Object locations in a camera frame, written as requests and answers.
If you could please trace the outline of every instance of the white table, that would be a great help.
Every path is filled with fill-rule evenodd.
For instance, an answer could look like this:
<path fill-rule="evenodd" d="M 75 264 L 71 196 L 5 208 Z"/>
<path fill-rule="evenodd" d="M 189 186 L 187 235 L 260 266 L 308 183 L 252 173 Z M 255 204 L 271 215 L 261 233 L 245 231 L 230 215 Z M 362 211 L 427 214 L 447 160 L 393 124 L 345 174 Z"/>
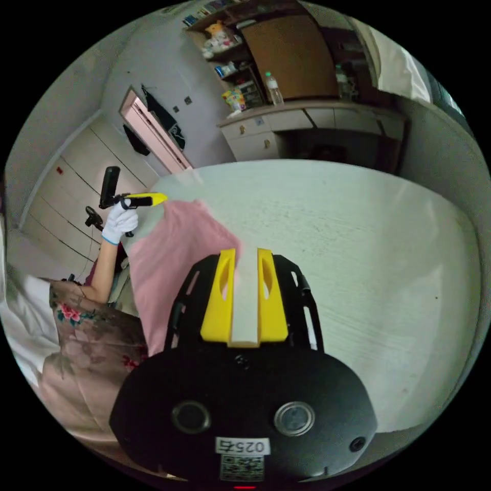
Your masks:
<path fill-rule="evenodd" d="M 369 169 L 313 161 L 217 165 L 161 178 L 170 199 L 203 199 L 244 244 L 234 333 L 257 326 L 256 249 L 298 264 L 327 353 L 365 384 L 378 432 L 439 414 L 476 327 L 480 272 L 467 217 L 441 196 Z M 163 217 L 138 209 L 129 250 Z"/>

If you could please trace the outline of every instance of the yellow handle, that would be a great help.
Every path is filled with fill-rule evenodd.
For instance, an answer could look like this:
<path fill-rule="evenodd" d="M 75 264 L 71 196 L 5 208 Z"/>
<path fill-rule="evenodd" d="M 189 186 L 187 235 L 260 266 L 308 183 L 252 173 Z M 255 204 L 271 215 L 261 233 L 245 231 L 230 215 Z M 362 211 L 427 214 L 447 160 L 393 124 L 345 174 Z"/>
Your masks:
<path fill-rule="evenodd" d="M 167 201 L 167 196 L 163 193 L 138 193 L 138 194 L 129 194 L 125 196 L 125 198 L 152 198 L 152 206 L 157 206 L 164 201 Z"/>

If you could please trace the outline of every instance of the pink cloth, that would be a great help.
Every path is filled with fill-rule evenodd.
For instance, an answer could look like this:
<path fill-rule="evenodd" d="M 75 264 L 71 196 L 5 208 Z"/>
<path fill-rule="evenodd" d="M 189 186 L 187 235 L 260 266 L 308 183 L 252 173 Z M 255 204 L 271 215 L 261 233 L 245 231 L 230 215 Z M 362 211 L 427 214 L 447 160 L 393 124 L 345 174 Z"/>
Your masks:
<path fill-rule="evenodd" d="M 224 249 L 236 249 L 236 262 L 241 253 L 239 239 L 210 215 L 204 203 L 171 201 L 163 206 L 164 218 L 128 256 L 149 356 L 164 349 L 172 304 L 191 267 Z"/>

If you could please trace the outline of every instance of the qr code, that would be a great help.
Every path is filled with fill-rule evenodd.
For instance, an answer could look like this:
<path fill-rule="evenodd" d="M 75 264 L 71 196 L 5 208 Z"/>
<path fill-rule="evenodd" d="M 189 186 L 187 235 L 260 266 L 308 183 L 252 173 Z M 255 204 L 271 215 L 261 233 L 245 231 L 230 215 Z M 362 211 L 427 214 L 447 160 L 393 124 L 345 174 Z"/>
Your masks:
<path fill-rule="evenodd" d="M 263 481 L 264 457 L 221 456 L 222 481 Z"/>

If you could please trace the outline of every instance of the plastic bottle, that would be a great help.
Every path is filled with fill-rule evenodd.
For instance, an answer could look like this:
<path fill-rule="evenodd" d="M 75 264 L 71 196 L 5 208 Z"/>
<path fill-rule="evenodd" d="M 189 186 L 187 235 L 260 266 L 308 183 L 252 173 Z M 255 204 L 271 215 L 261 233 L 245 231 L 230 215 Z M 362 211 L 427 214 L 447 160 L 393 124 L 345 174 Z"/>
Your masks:
<path fill-rule="evenodd" d="M 278 82 L 276 78 L 271 75 L 271 72 L 266 72 L 266 85 L 271 94 L 271 100 L 276 106 L 277 104 L 283 104 L 283 96 L 278 88 Z"/>
<path fill-rule="evenodd" d="M 336 65 L 336 80 L 339 87 L 339 98 L 343 101 L 351 100 L 351 87 L 349 86 L 348 77 L 340 63 Z"/>

